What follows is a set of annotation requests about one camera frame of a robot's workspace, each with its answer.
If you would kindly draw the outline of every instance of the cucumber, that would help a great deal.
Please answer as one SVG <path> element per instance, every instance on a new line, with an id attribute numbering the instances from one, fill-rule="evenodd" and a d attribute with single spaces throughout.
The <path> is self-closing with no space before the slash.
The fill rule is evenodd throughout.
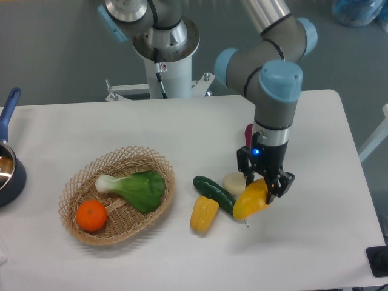
<path id="1" fill-rule="evenodd" d="M 193 184 L 202 196 L 216 201 L 222 209 L 233 217 L 233 206 L 236 200 L 227 190 L 211 179 L 203 176 L 195 177 Z"/>

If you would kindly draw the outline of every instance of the bell pepper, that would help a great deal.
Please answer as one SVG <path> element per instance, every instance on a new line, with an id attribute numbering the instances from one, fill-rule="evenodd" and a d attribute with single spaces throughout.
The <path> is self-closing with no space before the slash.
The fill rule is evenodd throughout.
<path id="1" fill-rule="evenodd" d="M 190 227 L 199 233 L 205 233 L 212 224 L 218 208 L 219 204 L 216 201 L 205 196 L 198 197 L 194 204 Z"/>
<path id="2" fill-rule="evenodd" d="M 233 206 L 233 217 L 237 220 L 246 219 L 248 216 L 266 209 L 268 189 L 264 179 L 259 179 L 246 187 Z"/>

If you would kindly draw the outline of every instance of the metal frame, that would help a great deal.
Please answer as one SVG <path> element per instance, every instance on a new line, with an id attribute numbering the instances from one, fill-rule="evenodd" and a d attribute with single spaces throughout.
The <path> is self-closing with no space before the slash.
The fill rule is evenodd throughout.
<path id="1" fill-rule="evenodd" d="M 209 87 L 214 80 L 215 75 L 206 72 L 200 80 L 192 81 L 193 97 L 211 96 L 212 92 L 209 90 Z M 131 99 L 125 98 L 123 95 L 131 96 L 149 93 L 148 84 L 111 86 L 108 79 L 105 82 L 108 90 L 106 101 L 131 101 Z"/>

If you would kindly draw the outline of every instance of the orange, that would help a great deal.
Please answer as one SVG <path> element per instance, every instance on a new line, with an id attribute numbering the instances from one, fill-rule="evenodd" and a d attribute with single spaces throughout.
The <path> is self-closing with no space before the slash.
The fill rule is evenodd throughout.
<path id="1" fill-rule="evenodd" d="M 94 232 L 103 227 L 107 218 L 107 209 L 97 200 L 88 200 L 82 203 L 76 214 L 78 225 L 87 232 Z"/>

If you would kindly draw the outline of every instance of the pot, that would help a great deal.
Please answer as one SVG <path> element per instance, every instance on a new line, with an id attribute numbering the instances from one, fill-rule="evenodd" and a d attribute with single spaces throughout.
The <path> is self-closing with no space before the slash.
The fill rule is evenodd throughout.
<path id="1" fill-rule="evenodd" d="M 21 90 L 13 88 L 0 115 L 0 207 L 15 200 L 22 192 L 27 175 L 8 142 L 8 125 L 19 101 Z"/>

